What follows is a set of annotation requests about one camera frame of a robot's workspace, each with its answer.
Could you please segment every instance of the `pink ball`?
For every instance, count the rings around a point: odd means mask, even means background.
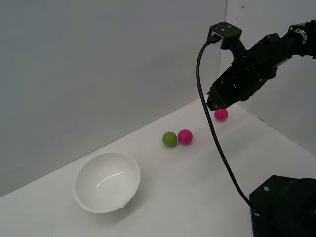
[[[228,111],[225,109],[218,109],[215,111],[214,116],[218,121],[225,121],[228,117]]]
[[[189,144],[192,141],[192,139],[193,139],[193,134],[187,129],[181,130],[178,134],[179,142],[184,145]]]

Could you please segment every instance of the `table surface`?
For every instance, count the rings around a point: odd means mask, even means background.
[[[271,175],[316,178],[316,158],[241,107],[214,122],[236,178],[248,195]],[[189,129],[190,146],[166,148],[166,131]],[[135,197],[115,212],[77,205],[72,185],[81,166],[105,151],[138,162]],[[234,188],[208,129],[200,101],[0,198],[4,237],[251,237],[250,211]]]

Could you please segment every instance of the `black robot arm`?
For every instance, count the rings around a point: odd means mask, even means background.
[[[207,105],[211,111],[225,109],[245,101],[277,74],[277,68],[293,55],[316,59],[316,21],[292,25],[280,38],[277,33],[266,35],[251,49],[240,41],[242,30],[227,22],[210,27],[207,40],[221,37],[221,49],[230,50],[232,65],[214,82],[208,92]]]

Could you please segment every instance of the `gray wall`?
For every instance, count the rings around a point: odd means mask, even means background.
[[[2,0],[0,196],[197,99],[198,51],[225,6]],[[204,62],[207,88],[219,49]]]
[[[241,40],[249,49],[266,34],[284,35],[291,24],[316,19],[314,0],[228,0],[226,21],[242,28]],[[220,72],[231,63],[223,52]],[[294,56],[281,65],[277,76],[242,107],[263,119],[316,155],[316,60]]]

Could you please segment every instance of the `bowl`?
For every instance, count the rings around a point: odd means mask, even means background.
[[[78,172],[73,186],[77,203],[85,210],[106,213],[123,208],[140,182],[136,161],[120,152],[90,159]]]

